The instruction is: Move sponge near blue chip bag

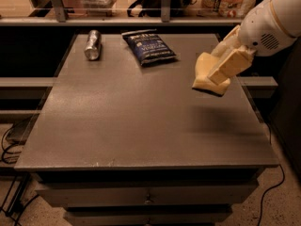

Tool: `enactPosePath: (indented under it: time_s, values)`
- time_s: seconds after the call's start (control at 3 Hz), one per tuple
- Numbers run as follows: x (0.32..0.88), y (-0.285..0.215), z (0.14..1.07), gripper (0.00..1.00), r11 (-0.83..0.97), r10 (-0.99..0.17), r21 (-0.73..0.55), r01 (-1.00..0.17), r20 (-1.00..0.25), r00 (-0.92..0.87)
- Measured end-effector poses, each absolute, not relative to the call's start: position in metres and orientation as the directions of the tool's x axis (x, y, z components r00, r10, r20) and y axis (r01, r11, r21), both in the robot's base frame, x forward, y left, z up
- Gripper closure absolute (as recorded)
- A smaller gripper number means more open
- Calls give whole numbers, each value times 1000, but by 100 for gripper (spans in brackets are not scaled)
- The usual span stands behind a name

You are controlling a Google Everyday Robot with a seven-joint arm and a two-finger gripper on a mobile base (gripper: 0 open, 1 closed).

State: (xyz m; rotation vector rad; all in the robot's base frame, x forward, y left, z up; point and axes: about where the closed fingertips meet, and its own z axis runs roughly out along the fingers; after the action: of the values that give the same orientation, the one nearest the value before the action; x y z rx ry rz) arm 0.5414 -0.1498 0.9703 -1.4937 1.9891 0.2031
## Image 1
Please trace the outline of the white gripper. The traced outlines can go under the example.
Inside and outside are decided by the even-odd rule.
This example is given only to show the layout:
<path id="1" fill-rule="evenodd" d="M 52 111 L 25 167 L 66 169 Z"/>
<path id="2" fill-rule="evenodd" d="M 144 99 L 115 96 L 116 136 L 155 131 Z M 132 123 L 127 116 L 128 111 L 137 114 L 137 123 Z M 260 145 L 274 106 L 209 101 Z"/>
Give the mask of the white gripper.
<path id="1" fill-rule="evenodd" d="M 208 78 L 219 85 L 249 68 L 255 51 L 269 57 L 296 40 L 297 0 L 263 0 L 245 16 L 241 28 L 236 25 L 212 50 L 217 62 Z"/>

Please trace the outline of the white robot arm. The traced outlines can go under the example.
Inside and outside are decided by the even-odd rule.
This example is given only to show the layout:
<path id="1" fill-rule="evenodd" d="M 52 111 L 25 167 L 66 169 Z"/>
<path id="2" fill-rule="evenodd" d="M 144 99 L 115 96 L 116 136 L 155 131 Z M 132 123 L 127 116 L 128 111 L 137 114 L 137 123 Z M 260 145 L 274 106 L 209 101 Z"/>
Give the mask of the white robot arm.
<path id="1" fill-rule="evenodd" d="M 208 78 L 219 85 L 249 68 L 254 56 L 272 56 L 300 36 L 301 0 L 263 0 L 213 49 L 219 60 Z"/>

